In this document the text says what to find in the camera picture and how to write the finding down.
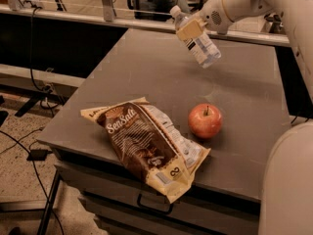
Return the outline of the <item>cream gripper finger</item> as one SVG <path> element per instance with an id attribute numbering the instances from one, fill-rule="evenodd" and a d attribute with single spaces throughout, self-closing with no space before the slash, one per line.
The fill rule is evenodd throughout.
<path id="1" fill-rule="evenodd" d="M 176 34 L 181 41 L 196 38 L 200 36 L 205 28 L 205 22 L 202 20 L 193 19 L 187 22 L 182 22 L 178 29 L 176 30 Z"/>

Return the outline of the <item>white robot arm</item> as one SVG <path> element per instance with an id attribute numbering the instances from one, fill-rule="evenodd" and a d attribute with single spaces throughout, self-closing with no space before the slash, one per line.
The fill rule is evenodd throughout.
<path id="1" fill-rule="evenodd" d="M 208 0 L 185 20 L 176 20 L 181 40 L 206 29 L 225 34 L 233 23 L 278 14 L 290 49 L 279 51 L 287 97 L 300 105 L 312 100 L 313 0 Z M 276 142 L 265 168 L 258 235 L 313 235 L 313 122 L 300 123 Z"/>

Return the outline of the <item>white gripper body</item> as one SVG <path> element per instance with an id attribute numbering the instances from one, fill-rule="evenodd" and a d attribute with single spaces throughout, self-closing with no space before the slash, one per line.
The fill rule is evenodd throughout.
<path id="1" fill-rule="evenodd" d="M 233 22 L 227 16 L 223 0 L 207 0 L 199 10 L 204 26 L 211 31 L 227 32 Z"/>

